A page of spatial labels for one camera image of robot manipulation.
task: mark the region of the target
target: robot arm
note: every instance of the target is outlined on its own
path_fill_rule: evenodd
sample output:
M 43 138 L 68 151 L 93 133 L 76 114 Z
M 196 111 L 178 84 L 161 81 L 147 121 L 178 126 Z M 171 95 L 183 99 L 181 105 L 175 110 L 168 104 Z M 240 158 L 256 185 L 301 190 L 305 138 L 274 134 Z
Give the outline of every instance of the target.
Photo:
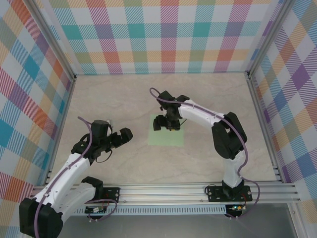
M 40 237 L 52 238 L 59 235 L 63 224 L 79 206 L 90 200 L 102 199 L 103 182 L 96 178 L 86 177 L 75 190 L 70 189 L 103 151 L 109 152 L 112 148 L 127 143 L 133 134 L 127 128 L 121 129 L 120 135 L 113 133 L 109 122 L 103 120 L 95 120 L 91 124 L 91 130 L 92 138 L 86 134 L 74 145 L 72 154 L 50 183 L 33 199 L 25 198 L 21 202 L 19 210 L 22 233 L 34 237 L 34 217 L 43 198 L 38 216 L 38 232 Z M 86 150 L 90 140 L 92 143 L 88 151 L 71 166 Z
M 184 104 L 162 102 L 160 99 L 183 102 Z M 247 137 L 237 116 L 231 112 L 225 115 L 201 106 L 199 107 L 203 110 L 188 106 L 188 104 L 197 104 L 184 95 L 174 98 L 167 91 L 160 93 L 157 101 L 161 105 L 161 110 L 164 111 L 164 116 L 160 115 L 155 118 L 153 122 L 154 130 L 160 130 L 162 126 L 169 130 L 179 130 L 179 119 L 184 118 L 204 126 L 212 133 L 214 147 L 217 153 L 224 158 L 225 171 L 222 192 L 228 199 L 236 197 L 244 186 L 244 180 L 238 176 L 238 169 L 245 161 L 243 146 L 235 132 L 220 118 L 229 121 L 246 142 Z

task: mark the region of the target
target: wire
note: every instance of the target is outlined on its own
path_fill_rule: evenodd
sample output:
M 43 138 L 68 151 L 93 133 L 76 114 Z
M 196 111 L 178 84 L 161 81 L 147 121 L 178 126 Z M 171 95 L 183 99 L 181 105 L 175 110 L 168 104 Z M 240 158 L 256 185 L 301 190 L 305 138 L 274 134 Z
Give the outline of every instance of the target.
M 85 119 L 83 119 L 82 117 L 78 117 L 78 119 L 82 120 L 85 125 L 87 126 L 88 130 L 89 130 L 89 136 L 90 138 L 93 138 L 93 132 L 91 131 L 91 128 L 89 126 L 89 122 L 87 122 Z M 48 187 L 48 189 L 46 190 L 46 193 L 43 195 L 42 199 L 40 200 L 40 203 L 36 209 L 36 212 L 35 212 L 35 216 L 34 216 L 34 233 L 35 233 L 35 238 L 40 238 L 40 235 L 39 235 L 39 227 L 38 227 L 38 218 L 39 218 L 39 212 L 40 212 L 40 208 L 46 198 L 46 194 L 47 194 L 47 197 L 50 195 L 50 192 L 51 192 L 51 189 L 52 187 L 55 185 L 55 183 L 58 181 L 58 179 L 67 171 L 69 170 L 74 164 L 76 164 L 81 158 L 84 157 L 84 155 L 87 153 L 87 151 L 89 150 L 90 146 L 91 146 L 91 143 L 92 143 L 93 140 L 89 140 L 89 143 L 88 143 L 88 146 L 87 148 L 84 150 L 84 152 L 78 156 L 78 158 L 76 160 L 74 160 L 74 162 L 72 162 L 68 167 L 64 168 L 52 181 L 51 181 L 51 184 L 50 186 Z
M 90 216 L 90 213 L 88 214 L 88 218 L 90 219 L 90 222 L 91 221 L 95 221 L 95 222 L 100 222 L 104 219 L 107 219 L 109 216 L 111 216 L 117 209 L 117 206 L 118 206 L 118 203 L 115 201 L 115 200 L 112 200 L 112 199 L 99 199 L 99 200 L 94 200 L 94 201 L 89 201 L 89 202 L 86 202 L 85 204 L 89 204 L 89 203 L 94 203 L 94 202 L 103 202 L 103 201 L 108 201 L 108 202 L 113 202 L 115 203 L 115 207 L 114 209 L 107 215 L 101 217 L 100 219 L 92 219 L 91 216 Z
M 106 194 L 106 196 L 107 196 L 107 197 L 109 197 L 109 196 L 108 196 L 108 194 Z M 104 201 L 103 201 L 103 202 L 104 202 Z M 107 207 L 106 207 L 106 209 L 108 208 L 108 206 L 109 206 L 109 203 L 110 203 L 110 202 L 108 201 L 108 204 L 107 204 Z
M 97 163 L 100 163 L 100 164 L 103 163 L 103 162 L 106 162 L 106 161 L 110 158 L 111 155 L 112 155 L 112 150 L 110 149 L 110 155 L 108 156 L 108 158 L 106 158 L 104 161 L 97 161 L 97 159 L 98 159 L 98 158 L 97 158 L 97 159 L 96 159 L 96 162 L 97 162 Z
M 208 114 L 212 115 L 213 117 L 216 117 L 216 118 L 222 120 L 224 123 L 226 123 L 226 124 L 234 131 L 234 133 L 237 135 L 237 137 L 239 138 L 239 140 L 240 140 L 240 142 L 241 142 L 241 144 L 242 144 L 242 147 L 243 147 L 243 149 L 244 149 L 244 153 L 245 153 L 245 156 L 246 156 L 246 159 L 245 159 L 244 163 L 239 167 L 239 169 L 238 169 L 238 171 L 237 171 L 237 174 L 238 174 L 238 176 L 239 176 L 240 178 L 244 179 L 245 181 L 254 183 L 254 184 L 257 186 L 257 188 L 258 188 L 258 196 L 257 196 L 257 198 L 256 198 L 256 200 L 255 200 L 253 206 L 250 208 L 250 210 L 249 210 L 248 212 L 242 214 L 240 217 L 245 217 L 247 214 L 249 214 L 250 211 L 257 205 L 257 203 L 258 203 L 258 201 L 259 201 L 259 199 L 260 199 L 260 192 L 261 192 L 261 190 L 260 190 L 260 186 L 259 186 L 259 184 L 258 184 L 257 182 L 255 182 L 255 181 L 253 181 L 253 180 L 250 180 L 250 179 L 246 179 L 246 178 L 244 178 L 244 177 L 240 174 L 240 171 L 242 170 L 243 167 L 245 167 L 245 165 L 247 164 L 247 162 L 248 162 L 248 160 L 249 160 L 249 153 L 248 153 L 247 146 L 246 146 L 246 144 L 244 143 L 244 141 L 243 141 L 241 135 L 239 134 L 239 132 L 237 131 L 237 129 L 236 129 L 230 122 L 228 122 L 225 118 L 222 118 L 221 116 L 219 116 L 219 115 L 217 115 L 217 114 L 215 114 L 215 113 L 213 113 L 213 112 L 211 112 L 211 111 L 209 111 L 209 110 L 207 110 L 207 109 L 205 109 L 205 108 L 203 108 L 203 107 L 200 107 L 200 106 L 198 106 L 198 105 L 193 105 L 193 104 L 191 104 L 191 103 L 164 100 L 164 99 L 161 99 L 161 98 L 155 96 L 152 91 L 155 91 L 155 92 L 157 92 L 158 94 L 160 94 L 160 92 L 159 92 L 156 88 L 153 88 L 153 87 L 150 88 L 150 94 L 151 94 L 154 98 L 156 98 L 156 100 L 159 100 L 159 101 L 165 102 L 165 103 L 184 104 L 184 105 L 187 105 L 187 106 L 190 106 L 190 107 L 193 107 L 193 108 L 197 108 L 197 109 L 199 109 L 199 110 L 201 110 L 201 111 L 203 111 L 203 112 L 205 112 L 205 113 L 208 113 Z
M 184 124 L 185 121 L 187 121 L 187 119 L 185 119 L 185 120 L 181 123 L 181 125 Z M 181 125 L 179 125 L 179 126 L 181 126 Z
M 212 186 L 215 186 L 214 184 L 209 184 L 209 185 L 207 185 L 207 186 L 205 187 L 205 194 L 206 194 L 206 195 L 208 195 L 206 189 L 207 189 L 209 186 L 211 186 L 211 185 L 212 185 Z
M 246 198 L 246 196 L 243 193 L 241 195 L 244 197 L 244 205 L 243 206 L 245 207 L 246 204 L 247 204 L 247 198 Z

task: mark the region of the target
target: table surface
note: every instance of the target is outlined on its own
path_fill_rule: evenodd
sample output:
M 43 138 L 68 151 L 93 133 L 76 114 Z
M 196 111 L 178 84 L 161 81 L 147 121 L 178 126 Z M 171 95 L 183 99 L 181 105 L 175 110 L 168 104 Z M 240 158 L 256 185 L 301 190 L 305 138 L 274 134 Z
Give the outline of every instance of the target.
M 93 122 L 111 119 L 114 131 L 127 127 L 133 138 L 114 149 L 104 163 L 93 163 L 78 179 L 95 177 L 104 183 L 212 182 L 223 178 L 223 158 L 213 147 L 212 134 L 187 120 L 181 131 L 154 132 L 152 119 L 161 114 L 149 88 L 183 94 L 219 113 L 234 112 L 248 137 L 248 179 L 275 180 L 271 160 L 242 73 L 127 74 L 79 76 L 67 114 L 52 175 L 88 130 L 78 116 Z M 102 161 L 109 153 L 103 152 Z

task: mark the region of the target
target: green square mat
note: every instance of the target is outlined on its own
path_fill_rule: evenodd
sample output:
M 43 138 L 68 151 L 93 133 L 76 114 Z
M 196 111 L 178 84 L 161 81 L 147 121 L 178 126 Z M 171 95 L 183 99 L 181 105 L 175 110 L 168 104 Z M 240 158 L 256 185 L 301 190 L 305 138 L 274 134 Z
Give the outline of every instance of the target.
M 157 115 L 150 116 L 149 138 L 148 145 L 161 145 L 161 146 L 184 146 L 184 125 L 181 126 L 179 131 L 169 131 L 162 127 L 161 130 L 153 130 L 153 121 Z

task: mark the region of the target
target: plaid wall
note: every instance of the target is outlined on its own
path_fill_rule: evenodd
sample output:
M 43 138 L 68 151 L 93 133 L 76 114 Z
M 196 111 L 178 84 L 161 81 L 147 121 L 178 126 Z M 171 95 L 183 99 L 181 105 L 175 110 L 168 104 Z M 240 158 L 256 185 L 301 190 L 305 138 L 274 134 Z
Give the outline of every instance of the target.
M 286 179 L 317 232 L 317 0 L 296 1 L 253 80 Z
M 0 237 L 44 176 L 70 79 L 22 0 L 0 0 Z
M 257 44 L 256 49 L 254 50 L 254 52 L 252 54 L 251 60 L 248 63 L 247 69 L 245 71 L 249 71 L 250 70 L 250 68 L 251 68 L 251 66 L 252 66 L 252 64 L 254 62 L 254 59 L 258 55 L 258 52 L 259 52 L 261 46 L 263 45 L 263 43 L 266 40 L 267 34 L 269 33 L 269 31 L 270 31 L 270 29 L 271 29 L 271 27 L 273 25 L 273 22 L 275 21 L 276 17 L 278 16 L 279 11 L 281 10 L 281 7 L 282 7 L 283 3 L 284 3 L 284 0 L 278 0 L 278 4 L 276 5 L 276 7 L 274 9 L 274 12 L 273 12 L 271 18 L 269 19 L 265 30 L 262 33 L 262 36 L 261 36 L 261 38 L 260 38 L 260 40 L 259 40 L 259 42 Z
M 278 2 L 37 1 L 84 74 L 245 71 L 266 10 Z

